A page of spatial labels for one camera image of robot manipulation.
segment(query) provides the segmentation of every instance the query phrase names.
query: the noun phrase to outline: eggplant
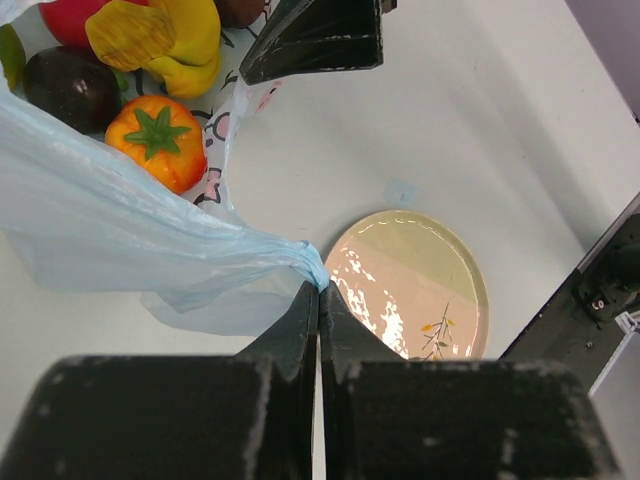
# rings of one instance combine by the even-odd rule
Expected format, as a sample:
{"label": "eggplant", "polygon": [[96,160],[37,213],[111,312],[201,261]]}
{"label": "eggplant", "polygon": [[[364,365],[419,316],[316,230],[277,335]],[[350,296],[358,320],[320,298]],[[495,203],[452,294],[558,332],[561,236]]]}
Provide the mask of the eggplant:
{"label": "eggplant", "polygon": [[104,132],[122,109],[115,74],[77,47],[35,54],[24,69],[23,85],[29,103],[83,134]]}

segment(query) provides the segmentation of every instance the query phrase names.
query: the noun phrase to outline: plastic tomato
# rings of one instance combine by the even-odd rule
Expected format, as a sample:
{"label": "plastic tomato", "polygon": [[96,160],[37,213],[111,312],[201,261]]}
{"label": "plastic tomato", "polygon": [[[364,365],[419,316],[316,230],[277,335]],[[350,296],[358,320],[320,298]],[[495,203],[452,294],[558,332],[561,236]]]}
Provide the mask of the plastic tomato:
{"label": "plastic tomato", "polygon": [[109,125],[105,143],[177,195],[193,188],[207,170],[200,124],[167,97],[147,95],[129,102]]}
{"label": "plastic tomato", "polygon": [[[56,0],[40,4],[40,15],[51,34],[62,45],[72,45],[91,50],[84,23],[111,0]],[[147,0],[127,0],[138,5],[148,5]]]}

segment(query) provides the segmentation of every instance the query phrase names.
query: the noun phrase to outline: table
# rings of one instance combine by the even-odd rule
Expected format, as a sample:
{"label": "table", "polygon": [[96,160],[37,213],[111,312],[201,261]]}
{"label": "table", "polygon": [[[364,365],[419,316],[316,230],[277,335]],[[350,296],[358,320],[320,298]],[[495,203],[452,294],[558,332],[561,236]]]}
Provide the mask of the table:
{"label": "table", "polygon": [[[478,260],[496,358],[640,191],[640,132],[562,2],[404,0],[384,39],[381,68],[289,79],[246,122],[232,198],[249,224],[323,253],[374,211],[432,215]],[[0,262],[0,450],[60,356],[251,340],[170,329],[137,294],[41,290],[4,239]]]}

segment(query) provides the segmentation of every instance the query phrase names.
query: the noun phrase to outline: beige plate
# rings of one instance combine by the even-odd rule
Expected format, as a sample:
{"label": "beige plate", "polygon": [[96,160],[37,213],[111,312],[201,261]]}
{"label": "beige plate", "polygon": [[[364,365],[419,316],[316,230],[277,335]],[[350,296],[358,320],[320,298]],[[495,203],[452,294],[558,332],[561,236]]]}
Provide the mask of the beige plate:
{"label": "beige plate", "polygon": [[416,212],[361,220],[326,262],[351,312],[404,358],[480,358],[489,301],[471,253],[451,231]]}

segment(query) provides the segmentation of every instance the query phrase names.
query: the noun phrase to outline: red bell pepper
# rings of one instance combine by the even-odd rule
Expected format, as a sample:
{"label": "red bell pepper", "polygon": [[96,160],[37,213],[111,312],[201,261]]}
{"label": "red bell pepper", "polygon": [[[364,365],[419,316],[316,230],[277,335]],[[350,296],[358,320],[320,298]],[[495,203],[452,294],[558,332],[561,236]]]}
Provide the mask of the red bell pepper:
{"label": "red bell pepper", "polygon": [[[63,45],[91,50],[84,24],[87,19],[111,0],[56,0],[41,3],[40,14],[51,34]],[[147,0],[127,0],[148,5]]]}

